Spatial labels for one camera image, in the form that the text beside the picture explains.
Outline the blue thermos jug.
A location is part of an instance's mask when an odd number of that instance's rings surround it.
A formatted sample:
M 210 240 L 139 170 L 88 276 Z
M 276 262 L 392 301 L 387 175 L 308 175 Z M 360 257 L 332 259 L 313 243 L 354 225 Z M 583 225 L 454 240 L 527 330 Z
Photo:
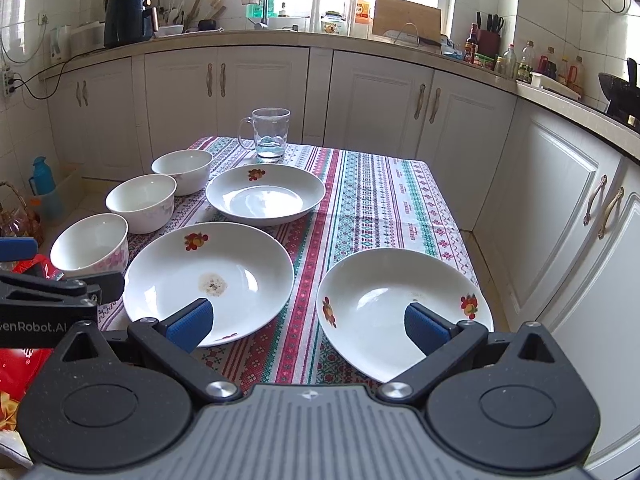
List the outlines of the blue thermos jug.
M 32 175 L 28 179 L 32 194 L 46 195 L 55 190 L 55 180 L 44 156 L 38 156 L 32 163 Z

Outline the white plate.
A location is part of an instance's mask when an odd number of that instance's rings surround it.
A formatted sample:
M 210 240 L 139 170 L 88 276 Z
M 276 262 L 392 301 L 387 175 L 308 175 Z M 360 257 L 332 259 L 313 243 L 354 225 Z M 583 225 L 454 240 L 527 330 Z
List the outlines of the white plate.
M 405 330 L 406 307 L 422 304 L 451 323 L 494 328 L 480 289 L 434 257 L 375 248 L 350 255 L 322 278 L 317 313 L 334 349 L 361 373 L 388 382 L 424 358 Z
M 286 165 L 229 169 L 207 185 L 208 202 L 226 218 L 249 226 L 280 226 L 311 212 L 326 194 L 311 172 Z

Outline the white bowl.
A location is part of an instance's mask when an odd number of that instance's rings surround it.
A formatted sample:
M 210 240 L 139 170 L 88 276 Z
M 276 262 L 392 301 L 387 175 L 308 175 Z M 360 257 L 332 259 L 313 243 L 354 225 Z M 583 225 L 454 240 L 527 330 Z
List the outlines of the white bowl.
M 152 162 L 156 174 L 167 174 L 177 182 L 175 196 L 188 196 L 206 187 L 212 168 L 213 155 L 201 150 L 175 151 Z
M 94 214 L 66 229 L 50 250 L 65 276 L 124 272 L 128 264 L 128 222 L 119 214 Z
M 144 174 L 117 185 L 105 199 L 106 208 L 128 223 L 131 234 L 153 233 L 171 219 L 177 181 L 166 174 Z

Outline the white kitchen cabinets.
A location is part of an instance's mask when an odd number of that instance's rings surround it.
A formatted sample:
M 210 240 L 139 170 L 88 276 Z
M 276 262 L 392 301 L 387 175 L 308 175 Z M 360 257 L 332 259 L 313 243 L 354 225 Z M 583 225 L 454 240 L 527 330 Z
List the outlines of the white kitchen cabinets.
M 259 107 L 291 145 L 417 160 L 463 235 L 497 330 L 541 322 L 597 401 L 600 479 L 639 472 L 639 139 L 555 94 L 424 56 L 289 46 L 78 58 L 43 77 L 58 159 L 98 188 L 205 148 L 214 174 L 256 162 Z

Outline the patterned red green tablecloth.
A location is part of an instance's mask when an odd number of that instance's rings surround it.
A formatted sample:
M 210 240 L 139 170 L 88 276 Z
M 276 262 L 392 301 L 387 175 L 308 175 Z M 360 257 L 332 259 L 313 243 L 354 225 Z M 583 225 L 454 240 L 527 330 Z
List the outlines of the patterned red green tablecloth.
M 326 187 L 310 214 L 266 229 L 292 259 L 292 297 L 253 335 L 197 356 L 243 390 L 258 382 L 365 382 L 323 335 L 324 274 L 354 252 L 384 247 L 424 252 L 474 281 L 463 235 L 424 162 L 307 145 L 289 146 L 283 161 Z

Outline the wicker basket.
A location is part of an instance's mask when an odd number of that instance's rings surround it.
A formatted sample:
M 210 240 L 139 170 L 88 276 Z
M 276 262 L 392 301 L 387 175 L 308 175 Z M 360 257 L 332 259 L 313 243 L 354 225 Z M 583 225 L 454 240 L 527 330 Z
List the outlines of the wicker basket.
M 44 242 L 42 222 L 38 212 L 30 208 L 17 188 L 8 181 L 1 182 L 2 188 L 8 188 L 18 201 L 11 209 L 1 208 L 1 235 L 4 237 L 32 237 L 38 246 Z

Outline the cardboard piece on window sill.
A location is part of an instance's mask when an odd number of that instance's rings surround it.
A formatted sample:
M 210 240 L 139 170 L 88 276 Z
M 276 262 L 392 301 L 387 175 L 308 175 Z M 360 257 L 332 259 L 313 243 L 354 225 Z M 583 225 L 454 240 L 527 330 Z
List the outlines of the cardboard piece on window sill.
M 416 26 L 420 38 L 440 41 L 442 11 L 408 0 L 375 0 L 372 34 L 383 36 L 389 30 L 399 32 L 407 23 Z

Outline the clear glass mug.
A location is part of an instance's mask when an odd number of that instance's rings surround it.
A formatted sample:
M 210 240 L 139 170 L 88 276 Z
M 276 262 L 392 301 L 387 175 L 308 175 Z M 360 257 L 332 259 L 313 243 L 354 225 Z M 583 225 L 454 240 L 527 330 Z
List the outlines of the clear glass mug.
M 283 107 L 256 108 L 250 116 L 240 121 L 238 141 L 242 148 L 254 150 L 265 160 L 278 160 L 284 156 L 288 144 L 288 127 L 291 112 Z M 253 133 L 250 140 L 242 138 L 243 127 L 248 125 Z

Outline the white plate stained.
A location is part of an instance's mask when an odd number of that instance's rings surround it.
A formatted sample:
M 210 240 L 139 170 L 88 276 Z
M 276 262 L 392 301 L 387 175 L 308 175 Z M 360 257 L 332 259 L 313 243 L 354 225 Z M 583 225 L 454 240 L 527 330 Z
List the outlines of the white plate stained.
M 205 222 L 159 237 L 128 266 L 122 302 L 133 321 L 163 320 L 197 299 L 210 302 L 203 347 L 246 337 L 273 320 L 291 296 L 293 263 L 272 236 L 252 226 Z

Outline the dark sauce bottle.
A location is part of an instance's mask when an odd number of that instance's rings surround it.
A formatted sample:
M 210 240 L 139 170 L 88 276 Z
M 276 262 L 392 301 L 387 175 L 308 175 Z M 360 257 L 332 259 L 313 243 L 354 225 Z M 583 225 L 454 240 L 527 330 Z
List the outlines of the dark sauce bottle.
M 463 61 L 469 64 L 475 63 L 475 55 L 477 52 L 478 46 L 478 26 L 476 23 L 473 23 L 470 28 L 469 37 L 466 38 L 463 50 Z

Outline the wall power strip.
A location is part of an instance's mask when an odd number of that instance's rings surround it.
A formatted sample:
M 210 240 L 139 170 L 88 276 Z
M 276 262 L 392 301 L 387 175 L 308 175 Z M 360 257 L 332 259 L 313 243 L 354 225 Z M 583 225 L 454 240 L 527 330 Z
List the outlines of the wall power strip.
M 3 95 L 8 98 L 15 91 L 15 79 L 13 70 L 8 66 L 1 69 L 1 87 Z

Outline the black wok pan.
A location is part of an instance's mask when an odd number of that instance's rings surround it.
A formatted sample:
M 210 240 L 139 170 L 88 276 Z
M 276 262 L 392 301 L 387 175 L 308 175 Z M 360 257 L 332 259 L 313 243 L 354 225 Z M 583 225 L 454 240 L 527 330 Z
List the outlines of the black wok pan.
M 627 80 L 608 73 L 598 75 L 601 90 L 608 100 L 605 114 L 635 132 L 640 132 L 638 64 L 633 58 L 627 58 L 627 70 Z

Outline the black air fryer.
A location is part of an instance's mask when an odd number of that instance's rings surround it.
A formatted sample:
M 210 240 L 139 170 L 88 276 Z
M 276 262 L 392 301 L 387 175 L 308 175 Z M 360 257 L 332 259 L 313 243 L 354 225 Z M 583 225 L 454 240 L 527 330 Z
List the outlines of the black air fryer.
M 152 39 L 157 30 L 157 12 L 151 0 L 105 0 L 104 6 L 104 47 L 111 49 Z

